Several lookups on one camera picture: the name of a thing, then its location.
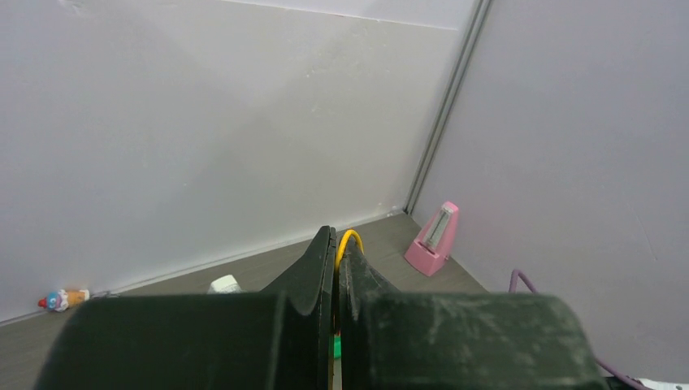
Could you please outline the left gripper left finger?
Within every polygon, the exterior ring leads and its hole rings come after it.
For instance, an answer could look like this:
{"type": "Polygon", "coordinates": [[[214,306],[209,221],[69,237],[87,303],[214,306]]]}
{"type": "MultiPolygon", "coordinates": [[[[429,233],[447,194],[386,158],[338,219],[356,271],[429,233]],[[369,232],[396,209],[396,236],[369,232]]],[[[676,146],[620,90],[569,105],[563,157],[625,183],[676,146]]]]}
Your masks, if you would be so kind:
{"type": "Polygon", "coordinates": [[[329,389],[336,232],[257,292],[102,298],[65,323],[37,389],[329,389]]]}

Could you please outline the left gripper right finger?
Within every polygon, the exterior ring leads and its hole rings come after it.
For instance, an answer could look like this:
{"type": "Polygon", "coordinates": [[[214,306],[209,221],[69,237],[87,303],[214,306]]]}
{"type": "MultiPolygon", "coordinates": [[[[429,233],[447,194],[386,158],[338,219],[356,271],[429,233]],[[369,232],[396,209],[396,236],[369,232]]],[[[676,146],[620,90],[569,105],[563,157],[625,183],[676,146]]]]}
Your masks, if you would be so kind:
{"type": "Polygon", "coordinates": [[[339,269],[345,389],[604,389],[587,337],[559,298],[402,292],[357,245],[339,269]]]}

